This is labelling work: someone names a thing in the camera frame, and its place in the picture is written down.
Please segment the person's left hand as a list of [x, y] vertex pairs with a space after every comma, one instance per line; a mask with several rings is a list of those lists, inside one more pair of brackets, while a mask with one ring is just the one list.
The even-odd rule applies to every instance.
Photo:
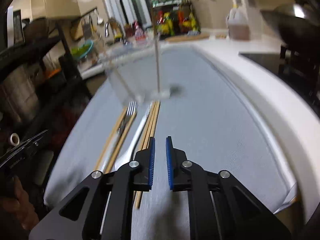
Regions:
[[29, 195], [23, 189], [17, 176], [13, 176], [11, 186], [13, 195], [11, 197], [1, 197], [1, 210], [13, 215], [22, 229], [30, 231], [39, 223], [38, 215], [33, 204], [29, 202]]

